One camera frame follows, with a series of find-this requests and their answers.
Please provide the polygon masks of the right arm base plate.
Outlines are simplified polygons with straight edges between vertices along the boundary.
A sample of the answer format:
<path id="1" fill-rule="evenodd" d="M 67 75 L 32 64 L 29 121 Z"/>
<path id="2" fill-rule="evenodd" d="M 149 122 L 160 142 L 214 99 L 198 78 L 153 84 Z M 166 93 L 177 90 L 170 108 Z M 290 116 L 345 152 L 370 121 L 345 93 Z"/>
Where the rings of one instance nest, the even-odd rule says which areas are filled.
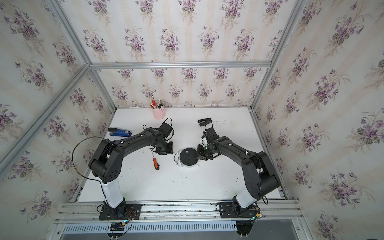
<path id="1" fill-rule="evenodd" d="M 260 209 L 256 205 L 251 205 L 242 209 L 233 202 L 221 202 L 215 205 L 216 212 L 219 212 L 221 219 L 248 219 L 254 220 L 260 217 Z"/>

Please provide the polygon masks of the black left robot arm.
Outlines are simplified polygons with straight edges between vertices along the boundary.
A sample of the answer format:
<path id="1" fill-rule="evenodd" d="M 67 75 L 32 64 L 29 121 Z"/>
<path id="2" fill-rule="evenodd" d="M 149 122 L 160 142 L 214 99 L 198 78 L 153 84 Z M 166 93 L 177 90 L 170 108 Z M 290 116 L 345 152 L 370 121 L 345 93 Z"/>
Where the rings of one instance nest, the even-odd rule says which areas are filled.
<path id="1" fill-rule="evenodd" d="M 172 155 L 173 142 L 170 141 L 175 131 L 172 127 L 147 128 L 131 137 L 111 141 L 103 139 L 89 162 L 92 174 L 101 184 L 105 204 L 113 209 L 125 205 L 118 177 L 124 158 L 145 147 L 153 147 L 158 155 Z"/>

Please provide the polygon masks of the orange handled screwdriver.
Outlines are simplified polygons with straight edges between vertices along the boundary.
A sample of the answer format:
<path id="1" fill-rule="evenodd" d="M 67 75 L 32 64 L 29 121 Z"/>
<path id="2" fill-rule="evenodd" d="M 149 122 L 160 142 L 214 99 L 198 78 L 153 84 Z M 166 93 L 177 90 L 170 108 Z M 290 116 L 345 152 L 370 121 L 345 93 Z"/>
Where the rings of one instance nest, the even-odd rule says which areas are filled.
<path id="1" fill-rule="evenodd" d="M 154 152 L 151 151 L 151 153 L 152 153 L 152 156 L 153 156 L 153 163 L 154 163 L 155 170 L 158 171 L 160 169 L 159 163 L 158 163 L 158 161 L 157 161 L 157 159 L 155 157 Z"/>

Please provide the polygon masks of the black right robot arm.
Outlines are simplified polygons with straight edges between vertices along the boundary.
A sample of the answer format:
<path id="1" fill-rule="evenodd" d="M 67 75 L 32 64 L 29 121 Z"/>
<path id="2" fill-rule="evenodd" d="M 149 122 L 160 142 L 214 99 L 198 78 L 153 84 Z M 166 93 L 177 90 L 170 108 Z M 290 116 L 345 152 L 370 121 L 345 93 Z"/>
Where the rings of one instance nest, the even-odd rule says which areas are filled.
<path id="1" fill-rule="evenodd" d="M 198 159 L 208 161 L 225 156 L 241 167 L 245 189 L 234 197 L 234 208 L 247 209 L 281 186 L 277 171 L 265 152 L 246 150 L 225 136 L 202 137 L 201 142 L 197 147 Z"/>

